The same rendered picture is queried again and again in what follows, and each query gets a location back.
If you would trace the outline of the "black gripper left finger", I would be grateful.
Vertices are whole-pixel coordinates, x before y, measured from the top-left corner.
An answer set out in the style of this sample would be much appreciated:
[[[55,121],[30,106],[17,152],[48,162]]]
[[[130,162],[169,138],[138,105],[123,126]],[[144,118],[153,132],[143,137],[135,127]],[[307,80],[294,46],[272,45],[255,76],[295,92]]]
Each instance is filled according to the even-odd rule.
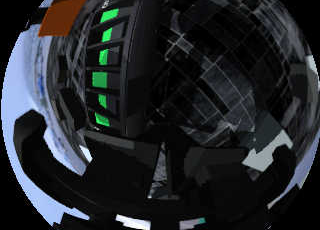
[[[84,141],[92,158],[99,157],[119,165],[143,169],[144,189],[151,190],[165,125],[167,118],[161,117],[147,131],[133,138],[92,129],[85,131]]]

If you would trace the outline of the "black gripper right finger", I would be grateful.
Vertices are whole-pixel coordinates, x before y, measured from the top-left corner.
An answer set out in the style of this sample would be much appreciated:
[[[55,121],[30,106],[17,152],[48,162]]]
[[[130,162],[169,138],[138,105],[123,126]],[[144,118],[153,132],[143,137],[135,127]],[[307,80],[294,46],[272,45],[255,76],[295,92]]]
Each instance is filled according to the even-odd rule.
[[[167,117],[164,131],[165,165],[167,165],[168,199],[180,199],[180,191],[192,181],[205,165],[220,163],[243,163],[248,157],[249,147],[205,147],[185,134],[177,123]]]

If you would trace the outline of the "white flat rectangular sheet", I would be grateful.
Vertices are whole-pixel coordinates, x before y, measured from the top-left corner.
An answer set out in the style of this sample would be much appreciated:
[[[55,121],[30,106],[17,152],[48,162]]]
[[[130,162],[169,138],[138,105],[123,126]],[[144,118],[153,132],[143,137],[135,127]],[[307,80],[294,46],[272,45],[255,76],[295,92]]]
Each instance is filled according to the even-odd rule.
[[[83,150],[85,158],[87,158],[88,161],[92,161],[91,153],[89,153],[89,150],[87,149],[87,147],[81,146],[81,145],[80,145],[80,147],[81,147],[81,150]]]

